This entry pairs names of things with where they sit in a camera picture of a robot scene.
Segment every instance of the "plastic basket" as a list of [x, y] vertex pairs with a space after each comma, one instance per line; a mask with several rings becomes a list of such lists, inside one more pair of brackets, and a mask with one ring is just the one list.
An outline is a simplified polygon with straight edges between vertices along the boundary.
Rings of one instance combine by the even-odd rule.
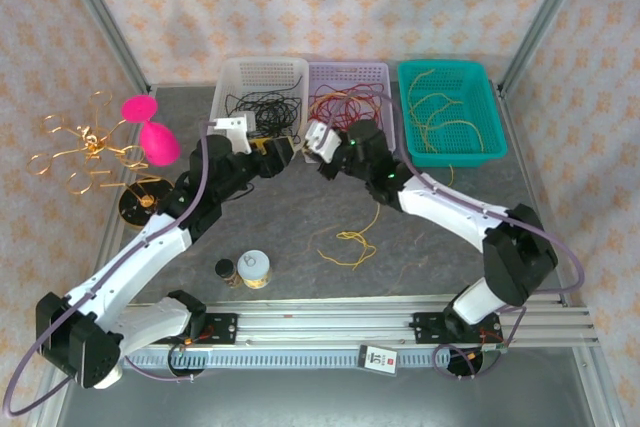
[[[247, 97], [249, 100], [268, 100], [270, 97], [265, 97], [262, 92], [288, 88], [291, 89], [280, 94], [287, 97], [290, 93], [291, 97], [300, 98], [301, 107], [291, 131], [287, 133], [292, 137], [302, 137], [309, 105], [309, 63], [296, 57], [236, 57], [225, 60], [213, 95], [210, 120], [227, 117], [226, 108], [234, 109], [237, 99], [247, 94], [255, 93], [255, 96]], [[248, 134], [249, 137], [257, 136], [251, 132]]]
[[[434, 69], [415, 82], [409, 98], [409, 90], [416, 78]], [[398, 82], [404, 114], [407, 147], [418, 167], [477, 167], [492, 159], [504, 157], [507, 142], [502, 130], [500, 115], [491, 92], [484, 67], [477, 62], [461, 60], [416, 60], [398, 65]], [[439, 127], [447, 122], [466, 121], [475, 125], [482, 137], [468, 124], [453, 123], [429, 130], [426, 145], [424, 129], [417, 126], [410, 114], [415, 106], [429, 94], [442, 93], [451, 100], [461, 101], [433, 115], [429, 127]], [[418, 123], [426, 124], [434, 112], [443, 109], [448, 100], [434, 95], [415, 107]]]
[[[336, 90], [351, 89], [358, 84], [382, 84], [383, 92], [391, 95], [389, 67], [383, 62], [309, 62], [309, 95], [325, 84]], [[389, 150], [393, 151], [396, 136], [391, 102], [381, 102], [380, 120], [379, 127], [384, 131]]]

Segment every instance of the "gray mat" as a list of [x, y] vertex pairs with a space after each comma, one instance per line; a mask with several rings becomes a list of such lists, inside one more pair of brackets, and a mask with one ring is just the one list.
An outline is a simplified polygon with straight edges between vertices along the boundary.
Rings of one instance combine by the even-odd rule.
[[[157, 173], [174, 181], [188, 169], [198, 136], [197, 121], [208, 119], [213, 88], [161, 88], [154, 118], [168, 125], [182, 145], [180, 161]], [[361, 181], [339, 175], [324, 180], [317, 166], [296, 158], [274, 179], [256, 179], [255, 191], [226, 203], [222, 218], [187, 252], [174, 259], [139, 294], [138, 302], [156, 302], [182, 288], [203, 302], [377, 295], [453, 294], [483, 275], [482, 257], [462, 239], [417, 217], [382, 207], [366, 233], [377, 254], [356, 271], [320, 257], [317, 250], [354, 262], [362, 246], [335, 238], [358, 231], [373, 219], [376, 203]], [[449, 169], [429, 169], [449, 182]], [[476, 169], [456, 169], [454, 188], [479, 199], [515, 207], [530, 204], [513, 149]], [[135, 233], [127, 232], [125, 240]], [[250, 249], [263, 250], [273, 268], [261, 290], [228, 288], [214, 273], [221, 258], [234, 262]]]

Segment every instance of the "patterned wallpaper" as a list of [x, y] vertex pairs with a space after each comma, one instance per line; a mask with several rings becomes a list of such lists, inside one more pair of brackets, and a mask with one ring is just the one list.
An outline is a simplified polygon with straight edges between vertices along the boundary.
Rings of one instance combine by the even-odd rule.
[[[33, 153], [69, 147], [64, 134], [52, 142], [40, 117], [64, 112], [87, 119], [88, 96], [114, 90], [115, 108], [134, 94], [82, 0], [0, 0], [0, 382], [2, 392], [19, 358], [34, 340], [34, 308], [48, 291], [65, 294], [93, 267], [112, 191], [74, 197], [55, 175], [33, 177]], [[44, 362], [37, 358], [18, 387], [14, 410], [33, 400]], [[0, 417], [0, 425], [21, 425]]]
[[640, 0], [567, 0], [510, 99], [549, 228], [585, 262], [590, 307], [640, 425]]
[[106, 0], [149, 82], [214, 82], [238, 55], [483, 62], [504, 73], [543, 0]]

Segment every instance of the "pink plastic object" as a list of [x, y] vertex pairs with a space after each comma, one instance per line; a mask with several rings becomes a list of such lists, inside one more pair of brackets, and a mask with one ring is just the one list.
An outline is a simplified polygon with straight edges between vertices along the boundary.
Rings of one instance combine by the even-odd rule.
[[173, 132], [151, 117], [158, 110], [158, 103], [148, 95], [137, 95], [122, 105], [122, 117], [127, 122], [143, 123], [140, 131], [140, 145], [147, 160], [157, 166], [172, 164], [180, 157], [180, 143]]

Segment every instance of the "gold wire sculpture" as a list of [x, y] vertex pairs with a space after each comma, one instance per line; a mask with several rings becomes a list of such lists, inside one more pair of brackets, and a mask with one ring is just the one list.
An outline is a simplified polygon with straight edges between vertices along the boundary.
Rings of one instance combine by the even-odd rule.
[[[107, 100], [100, 103], [101, 99], [105, 97], [108, 97]], [[112, 100], [113, 94], [110, 91], [99, 90], [91, 94], [91, 96], [89, 96], [89, 106], [94, 109], [94, 123], [93, 125], [79, 125], [75, 130], [69, 127], [66, 119], [61, 114], [51, 114], [44, 117], [41, 122], [42, 130], [47, 134], [55, 134], [61, 131], [72, 134], [76, 138], [76, 148], [63, 150], [55, 154], [48, 152], [34, 154], [27, 162], [27, 171], [32, 175], [43, 175], [51, 170], [56, 159], [66, 155], [82, 154], [84, 156], [82, 169], [79, 172], [73, 172], [65, 182], [65, 187], [69, 193], [83, 195], [92, 188], [125, 187], [135, 195], [140, 205], [149, 208], [156, 204], [159, 199], [155, 199], [146, 192], [144, 195], [139, 196], [124, 182], [113, 182], [112, 170], [101, 170], [100, 168], [103, 156], [106, 153], [111, 153], [123, 167], [134, 172], [136, 176], [144, 175], [143, 179], [136, 182], [143, 191], [144, 188], [141, 184], [163, 180], [162, 177], [146, 172], [149, 164], [144, 162], [145, 152], [141, 146], [132, 144], [119, 148], [114, 145], [113, 133], [118, 127], [123, 125], [126, 120], [121, 120], [111, 128], [111, 130], [100, 126], [100, 109], [106, 108]], [[77, 179], [80, 177], [86, 177], [87, 184], [82, 188], [72, 186], [73, 179], [76, 179], [75, 183], [77, 183]]]

